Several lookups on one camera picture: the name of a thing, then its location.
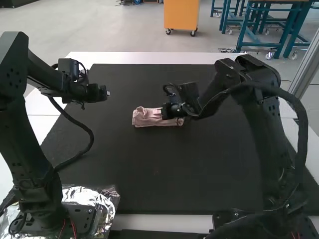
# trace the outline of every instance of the folded towel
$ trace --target folded towel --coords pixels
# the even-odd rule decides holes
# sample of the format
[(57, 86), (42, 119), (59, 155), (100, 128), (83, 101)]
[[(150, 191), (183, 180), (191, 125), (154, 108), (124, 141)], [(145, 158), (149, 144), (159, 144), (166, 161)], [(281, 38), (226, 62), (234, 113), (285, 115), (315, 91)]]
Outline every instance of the folded towel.
[(132, 125), (135, 127), (147, 126), (182, 126), (184, 119), (176, 118), (169, 120), (161, 119), (161, 108), (137, 107), (133, 111)]

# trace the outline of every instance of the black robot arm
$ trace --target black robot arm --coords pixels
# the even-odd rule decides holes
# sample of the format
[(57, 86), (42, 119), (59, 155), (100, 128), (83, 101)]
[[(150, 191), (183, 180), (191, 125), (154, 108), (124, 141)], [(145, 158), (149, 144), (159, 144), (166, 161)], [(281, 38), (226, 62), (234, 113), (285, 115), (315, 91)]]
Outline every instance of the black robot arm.
[[(299, 99), (279, 87), (281, 79), (275, 69), (250, 55), (238, 56), (235, 61), (218, 60), (215, 69), (214, 79), (201, 95), (194, 82), (164, 85), (163, 89), (169, 96), (169, 102), (162, 107), (162, 118), (165, 120), (190, 117), (200, 120), (210, 117), (218, 111), (223, 101), (231, 96), (241, 106), (255, 141), (255, 150), (260, 162), (264, 207), (260, 214), (252, 214), (249, 217), (247, 215), (251, 212), (246, 212), (245, 209), (230, 209), (223, 214), (222, 221), (222, 213), (215, 212), (215, 228), (221, 227), (216, 233), (234, 225), (242, 226), (241, 223), (248, 221), (249, 224), (255, 223), (256, 220), (262, 221), (265, 216), (272, 213), (276, 216), (270, 217), (263, 224), (270, 222), (282, 225), (287, 219), (284, 215), (295, 215), (307, 201), (300, 187), (308, 146), (306, 110)], [(291, 158), (288, 153), (278, 97), (293, 105), (299, 119), (298, 151), (295, 158)], [(270, 229), (275, 235), (281, 236), (286, 235), (289, 230), (291, 231), (289, 227), (284, 230), (282, 227)]]
[(43, 95), (61, 97), (64, 103), (106, 100), (106, 87), (89, 84), (88, 72), (80, 72), (79, 64), (59, 59), (55, 70), (28, 49), (24, 33), (5, 32), (0, 38), (0, 152), (12, 173), (13, 192), (24, 215), (10, 229), (12, 233), (21, 231), (26, 220), (45, 230), (66, 217), (60, 178), (37, 142), (23, 93), (28, 82)]

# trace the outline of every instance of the caster wheel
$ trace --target caster wheel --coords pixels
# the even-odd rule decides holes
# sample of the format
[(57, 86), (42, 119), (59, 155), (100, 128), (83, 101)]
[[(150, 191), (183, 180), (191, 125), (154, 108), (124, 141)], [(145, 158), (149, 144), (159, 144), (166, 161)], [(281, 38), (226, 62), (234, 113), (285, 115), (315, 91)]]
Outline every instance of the caster wheel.
[(274, 53), (273, 53), (273, 52), (268, 52), (268, 53), (266, 54), (265, 58), (266, 58), (267, 60), (271, 60), (271, 59), (273, 58), (273, 56), (274, 56)]
[(296, 60), (298, 58), (298, 52), (297, 51), (294, 51), (292, 56), (291, 56), (291, 59), (292, 60)]
[(232, 52), (234, 52), (234, 51), (235, 51), (234, 48), (227, 48), (227, 50), (226, 50), (227, 53), (232, 53)]

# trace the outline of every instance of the table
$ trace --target table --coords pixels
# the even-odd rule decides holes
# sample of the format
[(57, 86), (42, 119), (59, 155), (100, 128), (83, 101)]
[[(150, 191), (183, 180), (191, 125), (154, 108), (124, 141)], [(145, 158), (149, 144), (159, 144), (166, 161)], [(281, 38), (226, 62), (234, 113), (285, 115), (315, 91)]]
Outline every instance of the table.
[[(87, 68), (93, 63), (121, 63), (121, 64), (214, 64), (218, 59), (229, 57), (235, 59), (236, 53), (138, 53), (138, 52), (71, 52), (67, 57), (81, 61)], [(46, 135), (57, 121), (59, 112), (50, 104), (48, 99), (37, 90), (32, 91), (26, 97), (26, 108), (30, 123), (35, 135), (42, 143)], [(297, 148), (298, 126), (294, 121), (295, 112), (287, 102), (280, 101), (281, 118), (285, 134), (294, 148)], [(307, 157), (307, 168), (319, 182), (319, 137), (309, 128), (309, 151)], [(1, 168), (2, 184), (1, 190), (12, 187), (11, 176), (8, 168)], [(319, 229), (319, 217), (311, 217), (317, 230)], [(117, 215), (113, 227), (114, 230), (136, 229), (154, 230), (168, 232), (194, 232), (207, 233), (212, 228), (210, 215)]]

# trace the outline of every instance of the gray floor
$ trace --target gray floor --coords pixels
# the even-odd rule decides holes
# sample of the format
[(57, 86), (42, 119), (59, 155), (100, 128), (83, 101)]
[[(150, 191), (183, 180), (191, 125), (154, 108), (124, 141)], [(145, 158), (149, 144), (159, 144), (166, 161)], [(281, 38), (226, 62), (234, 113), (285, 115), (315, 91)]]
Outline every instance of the gray floor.
[[(221, 6), (222, 0), (216, 0)], [(29, 47), (48, 64), (57, 62), (71, 51), (157, 51), (218, 52), (219, 47), (235, 47), (238, 31), (223, 35), (218, 31), (219, 18), (210, 18), (211, 0), (202, 0), (199, 32), (174, 31), (167, 36), (163, 28), (163, 4), (117, 6), (115, 0), (40, 0), (16, 9), (0, 9), (0, 34), (23, 31), (29, 36)], [(273, 16), (285, 16), (278, 12)], [(317, 10), (309, 13), (302, 33), (312, 38), (319, 27)], [(279, 40), (281, 31), (271, 30), (262, 40)], [(275, 67), (283, 80), (292, 80), (304, 52), (297, 60), (265, 60), (265, 52), (257, 58)], [(316, 76), (314, 83), (319, 83)], [(289, 82), (283, 82), (287, 89)], [(319, 134), (319, 86), (311, 86), (303, 98), (312, 128)]]

